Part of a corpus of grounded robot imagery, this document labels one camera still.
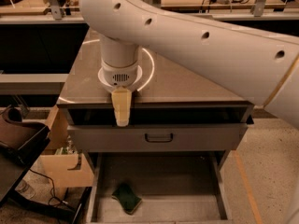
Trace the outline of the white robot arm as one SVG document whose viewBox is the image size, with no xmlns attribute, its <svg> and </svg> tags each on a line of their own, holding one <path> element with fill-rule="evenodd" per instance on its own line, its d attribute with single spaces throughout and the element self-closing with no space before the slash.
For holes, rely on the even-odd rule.
<svg viewBox="0 0 299 224">
<path fill-rule="evenodd" d="M 295 36 L 178 14 L 142 0 L 79 0 L 101 36 L 98 77 L 119 126 L 129 122 L 148 48 L 299 128 L 299 40 Z"/>
</svg>

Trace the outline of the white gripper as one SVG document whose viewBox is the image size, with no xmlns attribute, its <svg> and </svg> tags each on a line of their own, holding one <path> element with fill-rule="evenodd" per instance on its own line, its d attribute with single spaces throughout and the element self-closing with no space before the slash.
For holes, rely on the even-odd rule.
<svg viewBox="0 0 299 224">
<path fill-rule="evenodd" d="M 137 63 L 117 67 L 104 61 L 101 62 L 101 82 L 109 86 L 118 87 L 111 93 L 116 123 L 119 127 L 129 124 L 132 92 L 124 88 L 137 80 Z"/>
</svg>

